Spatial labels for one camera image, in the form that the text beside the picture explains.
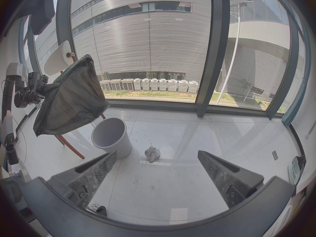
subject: curved building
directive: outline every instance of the curved building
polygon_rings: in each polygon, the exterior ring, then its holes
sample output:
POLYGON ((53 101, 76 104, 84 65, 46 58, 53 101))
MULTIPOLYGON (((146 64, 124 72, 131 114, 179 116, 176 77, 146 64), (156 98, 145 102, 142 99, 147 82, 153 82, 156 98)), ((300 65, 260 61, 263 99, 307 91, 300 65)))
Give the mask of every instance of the curved building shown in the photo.
MULTIPOLYGON (((289 58, 290 27, 277 0, 231 0, 227 49, 216 91, 271 101, 289 58)), ((89 53, 99 80, 165 78, 200 83, 211 28, 211 0, 72 0, 77 57, 89 53)), ((35 41, 38 61, 57 47, 51 23, 35 41)))

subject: grass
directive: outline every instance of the grass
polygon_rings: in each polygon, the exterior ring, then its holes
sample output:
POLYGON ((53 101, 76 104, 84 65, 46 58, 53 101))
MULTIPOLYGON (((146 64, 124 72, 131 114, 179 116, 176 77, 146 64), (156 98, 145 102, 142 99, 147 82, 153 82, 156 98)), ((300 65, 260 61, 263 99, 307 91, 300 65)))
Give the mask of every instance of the grass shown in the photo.
MULTIPOLYGON (((211 100, 217 101, 219 97, 219 92, 214 92, 212 95, 211 100)), ((190 98, 195 99, 196 94, 189 94, 189 93, 177 93, 177 92, 162 92, 162 91, 104 91, 105 97, 107 95, 114 95, 114 96, 159 96, 159 97, 180 97, 180 98, 190 98)), ((262 102, 261 108, 266 110, 270 105, 270 102, 263 101, 260 98, 246 98, 245 97, 234 95, 234 94, 227 94, 223 93, 221 102, 229 102, 235 104, 243 104, 243 105, 251 105, 259 107, 259 103, 262 102)), ((285 107, 281 106, 278 112, 284 113, 286 110, 285 107)))

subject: chair leg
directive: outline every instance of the chair leg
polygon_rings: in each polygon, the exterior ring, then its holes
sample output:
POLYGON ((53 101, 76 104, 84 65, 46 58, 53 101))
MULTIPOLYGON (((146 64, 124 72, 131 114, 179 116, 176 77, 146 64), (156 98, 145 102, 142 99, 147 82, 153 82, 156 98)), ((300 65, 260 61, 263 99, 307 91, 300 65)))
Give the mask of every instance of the chair leg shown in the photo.
POLYGON ((84 156, 79 153, 62 135, 58 135, 58 137, 71 151, 73 151, 81 159, 84 159, 84 156))
POLYGON ((55 135, 55 137, 56 137, 56 139, 58 139, 58 141, 61 143, 61 144, 65 144, 65 143, 63 143, 63 141, 57 136, 57 135, 55 135))

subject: air conditioning unit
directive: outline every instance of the air conditioning unit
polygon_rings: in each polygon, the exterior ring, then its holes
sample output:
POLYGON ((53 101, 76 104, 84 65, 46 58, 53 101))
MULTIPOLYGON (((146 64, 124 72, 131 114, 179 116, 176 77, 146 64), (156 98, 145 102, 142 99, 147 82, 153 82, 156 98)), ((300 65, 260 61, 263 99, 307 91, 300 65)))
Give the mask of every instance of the air conditioning unit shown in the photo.
POLYGON ((169 80, 168 82, 168 91, 177 91, 177 81, 174 79, 169 80))
POLYGON ((178 91, 186 93, 186 90, 188 89, 188 85, 189 85, 189 83, 186 80, 181 80, 179 82, 179 90, 178 91))
POLYGON ((156 78, 151 80, 151 90, 158 90, 158 80, 156 78))
POLYGON ((124 90, 121 79, 113 79, 110 82, 113 90, 124 90))
POLYGON ((160 79, 159 80, 159 91, 166 91, 167 80, 160 79))
POLYGON ((135 90, 142 90, 142 86, 140 84, 140 79, 136 78, 133 82, 135 90))
POLYGON ((103 91, 111 91, 112 90, 110 80, 100 81, 100 85, 101 85, 101 88, 103 91))
POLYGON ((195 93, 198 90, 198 83, 196 81, 189 82, 189 93, 195 93))
POLYGON ((133 81, 133 79, 123 79, 122 83, 124 90, 134 91, 133 81))
POLYGON ((143 90, 149 90, 149 80, 148 78, 143 79, 143 90))

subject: black plastic bag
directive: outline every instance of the black plastic bag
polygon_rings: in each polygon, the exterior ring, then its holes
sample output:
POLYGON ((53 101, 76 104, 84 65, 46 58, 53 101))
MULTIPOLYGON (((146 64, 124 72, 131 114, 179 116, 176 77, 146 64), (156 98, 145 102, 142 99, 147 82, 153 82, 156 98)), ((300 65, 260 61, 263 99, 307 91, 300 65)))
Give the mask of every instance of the black plastic bag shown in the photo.
POLYGON ((71 64, 54 82, 60 85, 45 97, 33 126, 36 136, 75 130, 94 121, 109 106, 89 54, 71 64))

